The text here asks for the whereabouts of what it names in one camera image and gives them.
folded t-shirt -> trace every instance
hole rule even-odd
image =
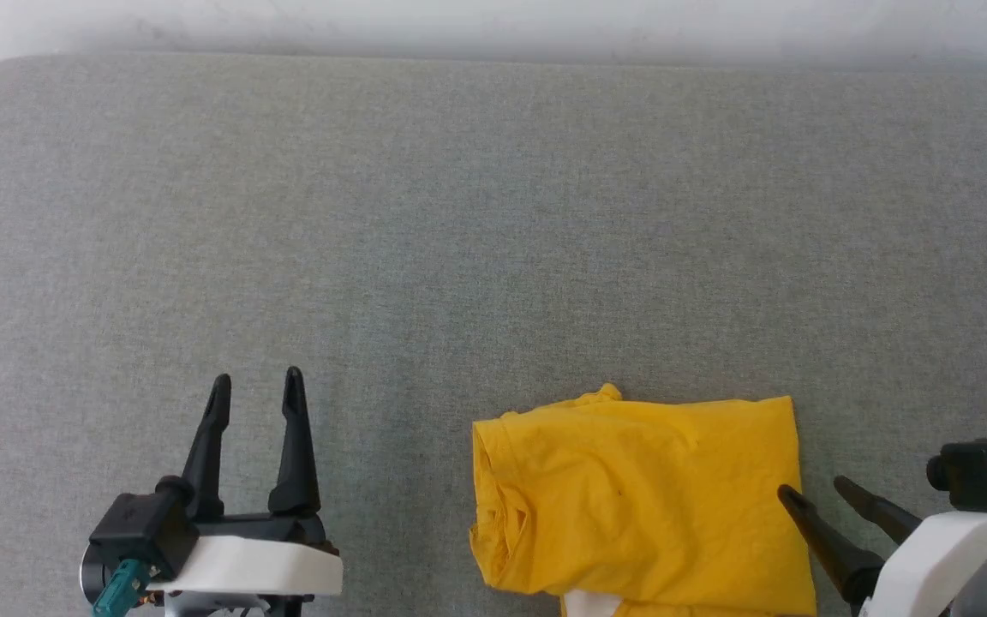
[[[623,614],[815,613],[775,496],[800,482],[790,398],[666,405],[606,384],[475,422],[474,474],[470,547],[497,589],[612,594]]]

